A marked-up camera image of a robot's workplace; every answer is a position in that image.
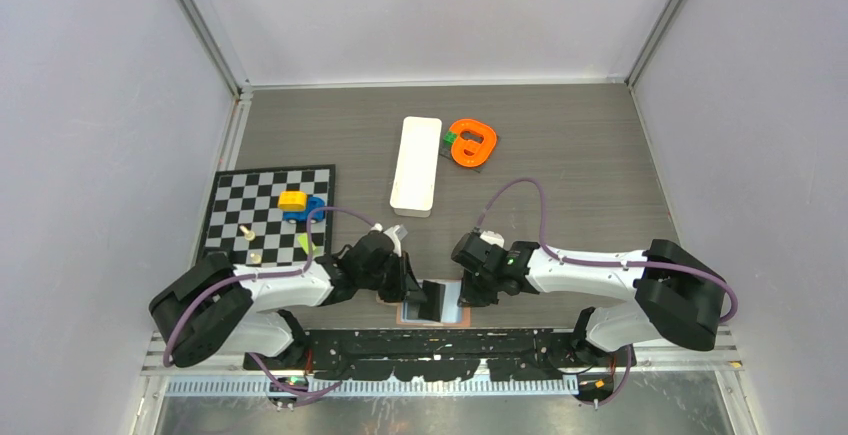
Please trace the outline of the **brown leather card holder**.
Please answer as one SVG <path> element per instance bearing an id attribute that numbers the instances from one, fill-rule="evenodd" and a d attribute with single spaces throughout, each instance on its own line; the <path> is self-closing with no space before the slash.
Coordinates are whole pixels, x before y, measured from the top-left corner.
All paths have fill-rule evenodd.
<path id="1" fill-rule="evenodd" d="M 446 286 L 444 306 L 441 322 L 422 320 L 418 317 L 418 305 L 406 302 L 388 302 L 380 298 L 379 303 L 396 308 L 396 323 L 399 326 L 434 327 L 434 328 L 469 328 L 471 325 L 471 308 L 461 306 L 459 297 L 461 292 L 460 280 L 435 279 L 429 280 L 442 283 Z"/>

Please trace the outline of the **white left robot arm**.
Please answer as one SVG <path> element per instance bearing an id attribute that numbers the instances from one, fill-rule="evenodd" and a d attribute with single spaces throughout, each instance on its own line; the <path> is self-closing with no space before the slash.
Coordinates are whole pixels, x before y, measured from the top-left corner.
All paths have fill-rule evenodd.
<path id="1" fill-rule="evenodd" d="M 167 366 L 244 352 L 293 369 L 305 360 L 307 344 L 291 308 L 339 304 L 360 290 L 386 303 L 427 300 L 399 238 L 371 230 L 298 268 L 235 265 L 212 253 L 157 294 L 148 310 L 166 343 Z"/>

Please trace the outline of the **black credit card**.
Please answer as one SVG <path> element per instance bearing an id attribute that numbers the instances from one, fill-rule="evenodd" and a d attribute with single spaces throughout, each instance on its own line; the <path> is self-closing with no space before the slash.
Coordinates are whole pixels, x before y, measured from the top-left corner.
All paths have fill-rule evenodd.
<path id="1" fill-rule="evenodd" d="M 441 322 L 446 286 L 442 283 L 425 280 L 422 283 L 425 301 L 418 305 L 418 317 L 422 320 Z"/>

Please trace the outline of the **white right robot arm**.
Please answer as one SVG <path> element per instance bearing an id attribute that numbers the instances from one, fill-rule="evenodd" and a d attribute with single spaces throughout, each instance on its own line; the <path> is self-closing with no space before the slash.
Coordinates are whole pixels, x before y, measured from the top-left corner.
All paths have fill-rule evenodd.
<path id="1" fill-rule="evenodd" d="M 664 339 L 707 352 L 715 347 L 727 282 L 674 242 L 655 239 L 646 250 L 618 253 L 551 249 L 475 229 L 454 247 L 463 270 L 460 300 L 471 307 L 497 303 L 499 293 L 583 293 L 617 300 L 581 311 L 571 352 L 596 365 L 625 346 Z"/>

